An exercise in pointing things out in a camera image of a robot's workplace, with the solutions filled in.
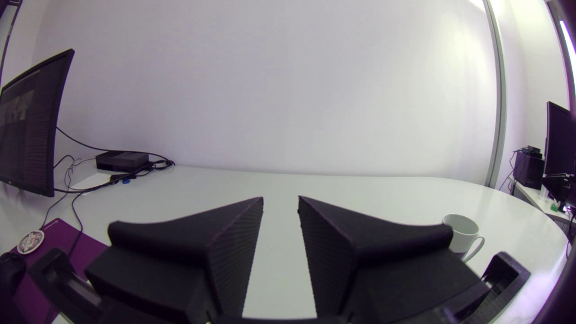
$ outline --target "white wall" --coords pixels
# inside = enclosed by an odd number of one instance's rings
[[[492,0],[492,5],[501,31],[507,88],[500,186],[511,171],[508,160],[512,151],[532,145],[544,152],[546,102],[568,107],[568,84],[560,43],[545,2]]]
[[[59,125],[93,145],[217,168],[486,177],[494,57],[470,1],[51,0],[33,60],[70,47]]]
[[[34,65],[36,38],[49,0],[25,0],[14,22],[2,71],[2,86]]]

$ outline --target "computer monitor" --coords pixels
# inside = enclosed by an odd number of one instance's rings
[[[576,115],[548,102],[544,174],[576,174]]]
[[[54,196],[54,138],[70,49],[20,74],[0,94],[0,180]]]

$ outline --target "computer mouse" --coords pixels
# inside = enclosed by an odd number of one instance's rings
[[[0,292],[16,293],[16,288],[26,273],[24,258],[14,252],[0,255]]]

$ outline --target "black cable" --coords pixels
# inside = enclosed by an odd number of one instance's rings
[[[72,248],[70,249],[70,252],[68,252],[68,259],[71,259],[72,252],[74,252],[74,249],[76,248],[76,244],[78,243],[78,240],[80,240],[80,236],[84,232],[84,225],[82,225],[82,221],[80,220],[80,217],[78,217],[78,213],[76,212],[76,208],[74,208],[74,202],[81,195],[82,194],[77,194],[76,197],[74,197],[74,199],[72,199],[72,211],[74,212],[74,216],[76,217],[76,220],[78,220],[78,223],[80,224],[80,231],[79,231],[78,235],[76,236],[76,239],[74,240],[74,244],[72,244]]]
[[[572,239],[572,222],[574,221],[574,217],[576,216],[576,213],[572,212],[572,218],[570,219],[570,222],[568,223],[568,243],[566,243],[566,259],[568,259],[568,246],[570,245],[570,240]]]
[[[64,136],[66,136],[67,138],[71,139],[72,141],[74,141],[74,142],[76,142],[76,143],[78,143],[78,144],[80,144],[80,145],[82,145],[82,146],[85,146],[85,147],[87,147],[87,148],[91,148],[91,149],[93,149],[93,150],[109,151],[109,149],[101,149],[101,148],[97,148],[97,147],[94,147],[94,146],[91,146],[91,145],[88,145],[88,144],[84,144],[84,143],[82,143],[81,141],[74,139],[72,136],[64,133],[64,131],[61,130],[60,127],[58,127],[58,126],[56,126],[56,129],[57,129],[60,133],[62,133]],[[141,154],[148,154],[148,155],[157,156],[157,157],[165,160],[167,164],[170,164],[170,165],[167,165],[166,167],[169,167],[169,166],[171,166],[171,165],[176,165],[176,163],[174,163],[174,161],[168,160],[167,157],[164,157],[164,156],[162,156],[162,155],[158,155],[158,154],[155,154],[155,153],[143,152],[143,151],[135,151],[135,150],[127,150],[127,151],[124,151],[124,152],[128,152],[128,153],[141,153]]]
[[[70,166],[68,167],[68,169],[66,169],[66,172],[64,173],[64,185],[70,189],[70,185],[72,183],[72,178],[71,178],[71,174],[74,172],[74,167],[77,167],[78,165],[86,162],[86,161],[91,161],[94,160],[94,158],[92,159],[87,159],[87,160],[82,160],[80,162],[78,162],[81,159],[75,159],[74,161],[72,161],[72,163],[70,164]],[[56,206],[60,201],[62,201],[64,198],[66,198],[66,196],[68,195],[68,193],[65,193],[64,196],[60,197],[60,199],[58,199],[58,201],[56,201],[54,204],[52,204],[50,207],[48,207],[48,210],[46,210],[46,216],[44,216],[44,221],[42,222],[42,226],[40,226],[40,230],[42,230],[42,228],[44,227],[44,225],[46,225],[46,221],[48,220],[48,214],[50,213],[50,210]]]
[[[56,163],[56,165],[58,165],[60,162],[62,162],[62,160],[64,160],[65,157],[70,156],[71,155],[65,155],[63,158],[60,159],[60,161],[58,163]],[[70,172],[72,170],[72,168],[75,166],[75,162],[77,161],[77,159],[74,159],[74,161],[72,161],[72,163],[70,164],[70,166],[68,167],[68,169],[66,169],[66,172],[64,173],[64,185],[68,186],[66,184],[66,179],[70,178]],[[48,220],[48,214],[50,213],[50,210],[56,206],[60,201],[62,201],[64,198],[66,198],[66,196],[68,195],[68,193],[66,193],[64,196],[60,197],[60,199],[58,199],[55,203],[53,203],[50,207],[48,207],[48,210],[46,210],[46,216],[44,216],[44,221],[42,222],[42,225],[40,226],[40,230],[42,230],[42,228],[44,227],[44,225],[46,225],[46,221]]]
[[[73,188],[71,188],[72,190],[70,190],[70,189],[68,189],[68,190],[62,190],[62,189],[54,188],[54,190],[55,190],[55,191],[58,191],[58,192],[61,192],[61,193],[68,193],[68,194],[89,193],[89,192],[91,192],[91,191],[98,190],[98,189],[100,189],[100,188],[102,188],[102,187],[105,187],[105,186],[108,186],[108,185],[110,185],[110,184],[114,184],[114,183],[116,183],[116,182],[118,182],[118,181],[120,181],[120,180],[126,179],[126,178],[128,178],[129,176],[134,176],[134,175],[137,176],[137,177],[138,177],[138,176],[145,176],[145,175],[147,175],[147,174],[150,173],[150,172],[147,172],[147,173],[145,173],[145,174],[143,174],[143,175],[138,175],[138,173],[140,173],[140,172],[142,172],[142,171],[150,171],[150,168],[152,168],[152,169],[157,169],[157,170],[162,170],[162,169],[168,168],[168,165],[167,165],[167,166],[164,166],[164,167],[160,167],[160,168],[155,167],[155,165],[156,165],[157,163],[166,163],[166,162],[160,160],[160,161],[155,161],[155,162],[146,163],[146,164],[140,166],[139,168],[137,168],[136,170],[134,170],[134,171],[132,171],[132,172],[130,172],[130,173],[124,174],[124,175],[122,175],[121,177],[119,177],[119,178],[117,178],[117,179],[115,179],[115,180],[110,180],[110,181],[105,182],[105,183],[103,183],[103,184],[100,184],[100,185],[98,185],[98,186],[94,186],[94,187],[90,187],[90,188],[86,188],[86,189],[81,189],[81,190],[76,190],[76,189],[73,189]]]
[[[516,155],[516,152],[518,152],[520,150],[515,150],[512,152],[512,157],[510,158],[510,160],[508,160],[508,163],[510,164],[510,166],[512,167],[512,159],[514,158],[514,155]],[[514,172],[514,167],[512,167],[512,171],[510,171],[510,173],[506,176],[506,179],[504,179],[504,181],[502,182],[502,184],[500,185],[500,188],[498,188],[498,191],[500,191],[500,189],[502,189],[502,187],[504,186],[504,184],[506,183],[506,181],[508,181],[508,179],[510,178],[510,175],[512,174],[512,172]]]
[[[60,159],[60,161],[58,161],[58,163],[56,163],[56,164],[54,165],[54,169],[58,166],[58,164],[60,164],[60,162],[62,162],[62,161],[63,161],[65,158],[67,158],[67,157],[71,157],[72,160],[76,160],[72,155],[66,154],[66,155],[64,155],[64,156]]]

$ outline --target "light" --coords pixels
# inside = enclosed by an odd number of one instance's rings
[[[564,40],[566,41],[566,47],[568,47],[568,56],[570,57],[570,66],[572,66],[572,77],[576,78],[576,51],[574,51],[574,43],[570,34],[568,33],[568,28],[563,20],[560,20],[560,26],[562,27],[562,34],[564,34]],[[574,82],[574,93],[576,93],[576,82]]]

